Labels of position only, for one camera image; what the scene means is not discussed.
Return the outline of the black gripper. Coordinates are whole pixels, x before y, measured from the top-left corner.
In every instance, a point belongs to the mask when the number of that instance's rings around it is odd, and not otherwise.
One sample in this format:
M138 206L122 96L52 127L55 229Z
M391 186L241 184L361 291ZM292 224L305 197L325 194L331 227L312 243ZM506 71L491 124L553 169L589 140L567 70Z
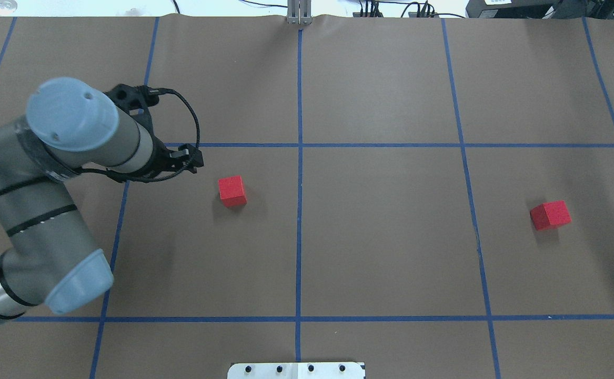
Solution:
M158 94L155 89L147 86L129 86L117 84L106 91L107 96L122 115L133 120L138 130L138 142L131 157L121 165L108 166L106 169L125 181L132 182L164 182L169 175L164 172L175 172L170 154L172 151L165 146L154 132L153 119L149 108L158 104Z

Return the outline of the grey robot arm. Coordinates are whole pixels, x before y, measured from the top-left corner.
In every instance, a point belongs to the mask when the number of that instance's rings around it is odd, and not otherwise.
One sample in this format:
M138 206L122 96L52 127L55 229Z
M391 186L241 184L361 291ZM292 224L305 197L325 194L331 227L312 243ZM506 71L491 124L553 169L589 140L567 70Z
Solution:
M114 275L66 181L91 174L153 179L169 151L148 112L165 89L117 85L103 93L58 77L40 84L25 115L0 127L0 325L45 305L68 314L107 292Z

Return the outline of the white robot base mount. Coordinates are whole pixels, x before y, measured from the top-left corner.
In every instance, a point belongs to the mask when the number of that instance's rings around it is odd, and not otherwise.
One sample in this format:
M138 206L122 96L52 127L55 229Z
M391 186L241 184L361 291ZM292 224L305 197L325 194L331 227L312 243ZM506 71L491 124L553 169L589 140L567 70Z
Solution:
M233 364L227 378L366 378L359 362L270 362Z

